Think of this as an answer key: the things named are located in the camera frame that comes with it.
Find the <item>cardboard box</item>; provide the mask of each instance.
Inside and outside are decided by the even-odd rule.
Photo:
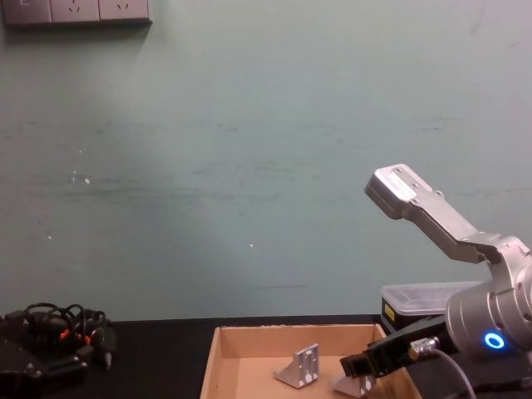
[[[379,325],[216,328],[200,399],[345,399],[331,389],[340,358],[363,351],[385,333]],[[319,379],[300,390],[273,378],[295,351],[319,344]],[[406,369],[381,378],[369,397],[421,399]]]

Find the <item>power outlet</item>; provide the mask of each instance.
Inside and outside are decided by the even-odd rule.
[[[103,22],[151,22],[148,0],[99,0]]]
[[[3,0],[6,25],[46,25],[52,23],[50,3],[47,0]]]
[[[50,0],[52,23],[98,22],[98,0]]]

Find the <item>teal painted wall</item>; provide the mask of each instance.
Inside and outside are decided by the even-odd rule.
[[[0,33],[0,310],[377,313],[485,278],[363,194],[405,162],[532,244],[532,3],[154,1]]]

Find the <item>blue led ring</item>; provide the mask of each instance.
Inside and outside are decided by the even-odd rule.
[[[505,347],[505,340],[502,339],[499,334],[495,334],[494,332],[488,332],[484,336],[484,342],[488,347],[491,347],[492,349],[502,349],[503,347]]]

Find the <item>black tabletop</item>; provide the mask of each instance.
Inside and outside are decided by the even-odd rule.
[[[92,366],[80,386],[50,395],[53,399],[197,399],[209,356],[214,329],[218,326],[275,324],[378,323],[378,316],[308,316],[288,318],[211,318],[157,322],[116,323],[118,356],[109,372]],[[532,375],[525,357],[482,365],[456,360],[471,382],[501,382]],[[454,370],[441,360],[410,367],[410,374],[425,399],[441,399],[463,390]],[[485,399],[530,398],[532,393],[497,393]]]

